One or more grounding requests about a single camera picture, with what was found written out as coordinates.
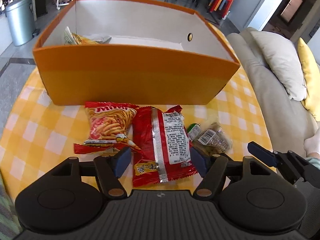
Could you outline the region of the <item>white gloved hand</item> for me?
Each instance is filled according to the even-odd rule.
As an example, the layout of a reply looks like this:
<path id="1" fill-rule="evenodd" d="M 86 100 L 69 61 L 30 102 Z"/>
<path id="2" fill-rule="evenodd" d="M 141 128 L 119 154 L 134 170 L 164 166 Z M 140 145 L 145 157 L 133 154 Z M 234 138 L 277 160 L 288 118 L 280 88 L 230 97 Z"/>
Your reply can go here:
<path id="1" fill-rule="evenodd" d="M 317 129 L 316 133 L 304 140 L 304 150 L 308 158 L 319 159 L 320 154 L 320 129 Z"/>

